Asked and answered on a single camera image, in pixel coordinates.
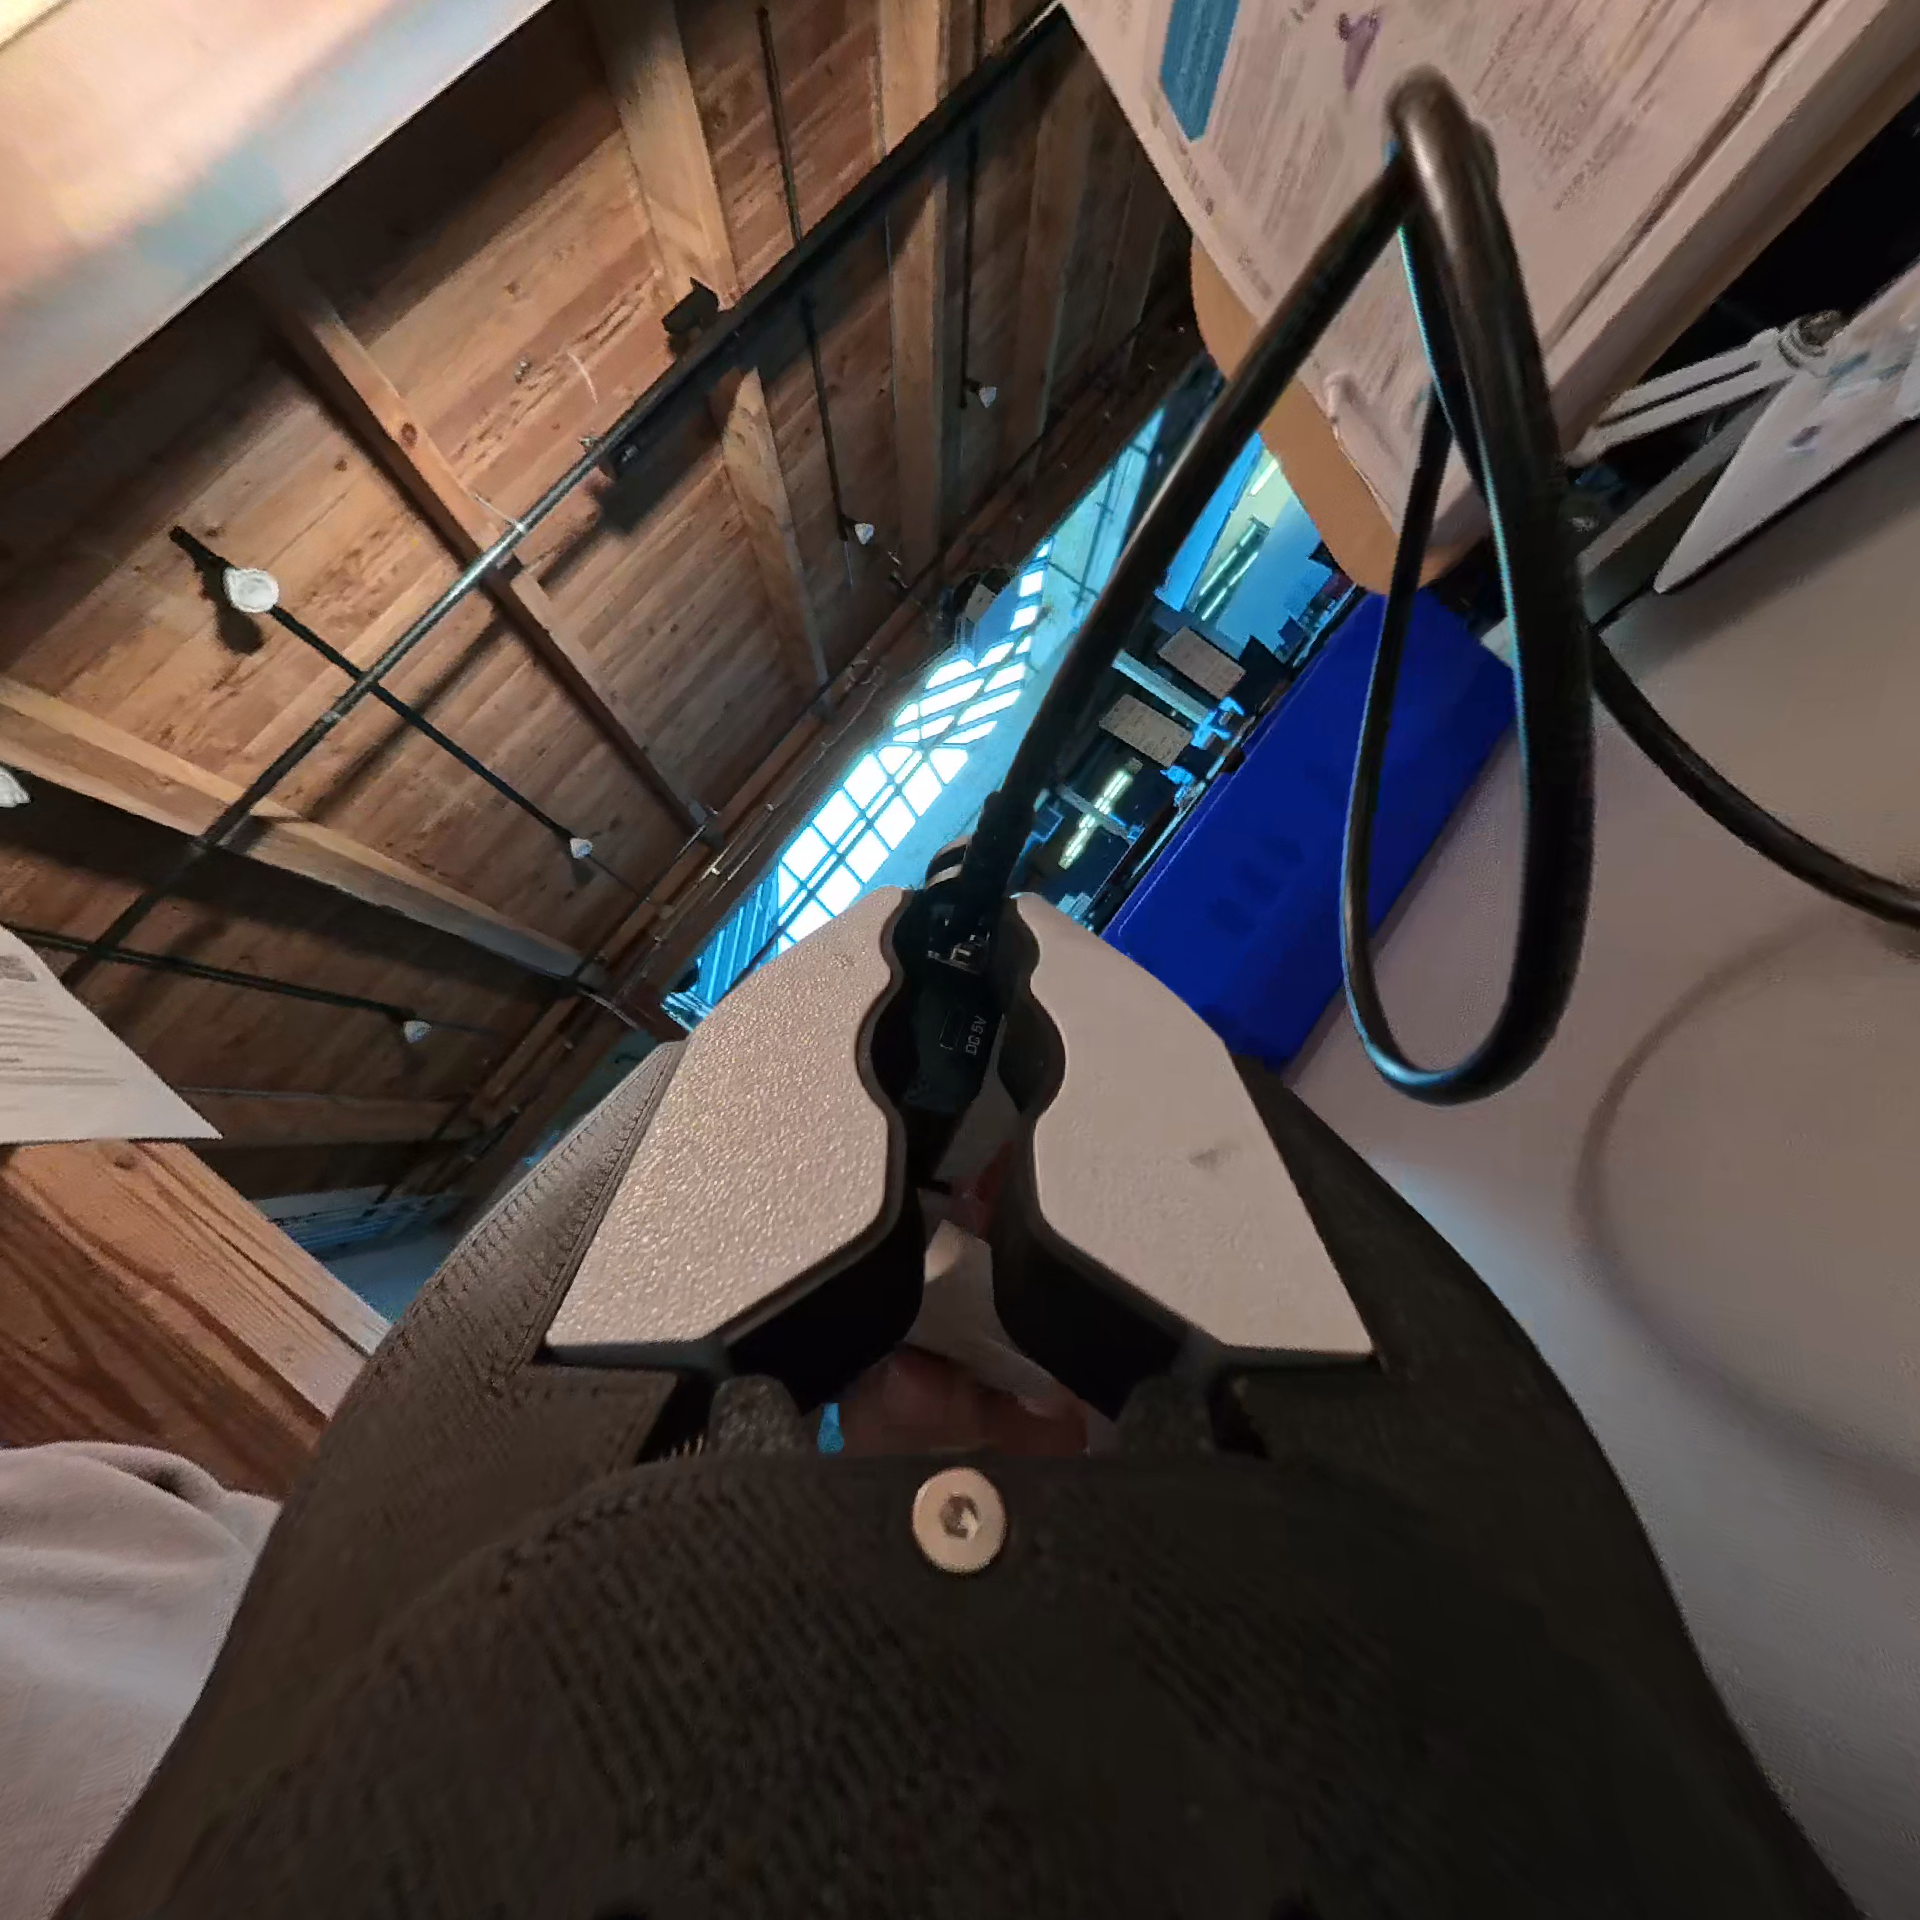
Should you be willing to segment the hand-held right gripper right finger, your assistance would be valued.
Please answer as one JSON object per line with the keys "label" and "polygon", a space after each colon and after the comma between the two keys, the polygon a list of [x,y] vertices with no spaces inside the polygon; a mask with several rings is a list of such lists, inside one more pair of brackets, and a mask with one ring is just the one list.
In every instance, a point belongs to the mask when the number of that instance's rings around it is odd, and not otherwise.
{"label": "hand-held right gripper right finger", "polygon": [[1043,1368],[1370,1362],[1224,1039],[1038,894],[1004,915],[1004,1325]]}

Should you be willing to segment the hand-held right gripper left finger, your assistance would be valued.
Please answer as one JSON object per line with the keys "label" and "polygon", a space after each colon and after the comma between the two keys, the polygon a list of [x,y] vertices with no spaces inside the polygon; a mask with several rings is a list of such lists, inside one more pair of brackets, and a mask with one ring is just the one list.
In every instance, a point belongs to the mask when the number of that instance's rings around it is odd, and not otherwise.
{"label": "hand-held right gripper left finger", "polygon": [[545,1355],[674,1375],[860,1375],[923,1302],[898,1069],[900,885],[744,976],[673,1069]]}

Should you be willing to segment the white desk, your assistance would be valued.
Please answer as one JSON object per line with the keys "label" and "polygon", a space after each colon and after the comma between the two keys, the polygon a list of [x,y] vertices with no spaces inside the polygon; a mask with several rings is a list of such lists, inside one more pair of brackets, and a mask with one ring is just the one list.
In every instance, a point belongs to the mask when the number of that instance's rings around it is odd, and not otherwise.
{"label": "white desk", "polygon": [[[1918,435],[1610,641],[1720,772],[1918,884]],[[1381,948],[1410,1051],[1497,1005],[1501,746]],[[1634,1498],[1740,1729],[1873,1916],[1918,1914],[1918,935],[1820,899],[1598,732],[1573,1008],[1468,1108],[1345,1016],[1298,1095],[1550,1358]]]}

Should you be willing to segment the blue plastic bin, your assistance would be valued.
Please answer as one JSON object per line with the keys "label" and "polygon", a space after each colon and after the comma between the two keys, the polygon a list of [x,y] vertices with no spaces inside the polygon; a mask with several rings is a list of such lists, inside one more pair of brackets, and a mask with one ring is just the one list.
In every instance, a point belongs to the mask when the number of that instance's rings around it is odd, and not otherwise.
{"label": "blue plastic bin", "polygon": [[[1233,1054],[1288,1069],[1344,1008],[1340,872],[1384,599],[1370,595],[1261,725],[1237,772],[1140,878],[1104,939],[1168,986]],[[1514,729],[1513,671],[1435,595],[1415,599],[1381,774],[1370,926]]]}

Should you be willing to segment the white paper sheet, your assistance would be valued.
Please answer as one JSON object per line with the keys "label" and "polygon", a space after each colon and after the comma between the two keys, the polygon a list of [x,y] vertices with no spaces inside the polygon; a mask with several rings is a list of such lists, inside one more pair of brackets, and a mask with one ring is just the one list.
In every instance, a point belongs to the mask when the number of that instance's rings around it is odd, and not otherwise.
{"label": "white paper sheet", "polygon": [[3,931],[3,1145],[220,1141],[48,965]]}

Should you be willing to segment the tan wooden board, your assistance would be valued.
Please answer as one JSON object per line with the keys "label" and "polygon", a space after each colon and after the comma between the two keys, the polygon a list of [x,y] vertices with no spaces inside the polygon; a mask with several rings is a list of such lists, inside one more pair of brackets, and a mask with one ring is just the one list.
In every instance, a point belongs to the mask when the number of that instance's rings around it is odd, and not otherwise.
{"label": "tan wooden board", "polygon": [[[1218,372],[1234,379],[1261,324],[1237,301],[1197,238],[1190,249],[1190,266],[1197,336]],[[1385,511],[1363,472],[1355,469],[1353,451],[1338,435],[1340,424],[1340,418],[1327,414],[1310,379],[1298,376],[1261,424],[1261,439],[1280,464],[1338,569],[1355,585],[1384,595],[1393,585],[1400,519]]]}

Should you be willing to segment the person's grey sweater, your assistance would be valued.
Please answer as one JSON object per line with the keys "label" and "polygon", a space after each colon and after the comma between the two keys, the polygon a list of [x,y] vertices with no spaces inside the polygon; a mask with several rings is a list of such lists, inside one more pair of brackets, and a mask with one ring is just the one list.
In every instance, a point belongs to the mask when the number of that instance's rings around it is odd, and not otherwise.
{"label": "person's grey sweater", "polygon": [[153,1779],[278,1512],[157,1448],[3,1451],[7,1916],[53,1916]]}

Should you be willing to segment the white box with printed label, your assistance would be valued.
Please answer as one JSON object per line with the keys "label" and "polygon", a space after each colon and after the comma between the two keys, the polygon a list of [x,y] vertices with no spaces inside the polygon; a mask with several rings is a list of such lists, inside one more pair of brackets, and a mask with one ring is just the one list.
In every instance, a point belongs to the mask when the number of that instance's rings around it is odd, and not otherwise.
{"label": "white box with printed label", "polygon": [[1067,4],[1248,314],[1378,179],[1440,74],[1497,158],[1550,366],[1827,4]]}

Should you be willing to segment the wooden post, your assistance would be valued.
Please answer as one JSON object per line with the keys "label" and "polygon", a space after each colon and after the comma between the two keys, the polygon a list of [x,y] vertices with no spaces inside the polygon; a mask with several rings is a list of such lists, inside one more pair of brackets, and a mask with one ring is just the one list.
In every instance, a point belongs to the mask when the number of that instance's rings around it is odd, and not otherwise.
{"label": "wooden post", "polygon": [[3,1446],[285,1498],[390,1319],[183,1144],[3,1149]]}

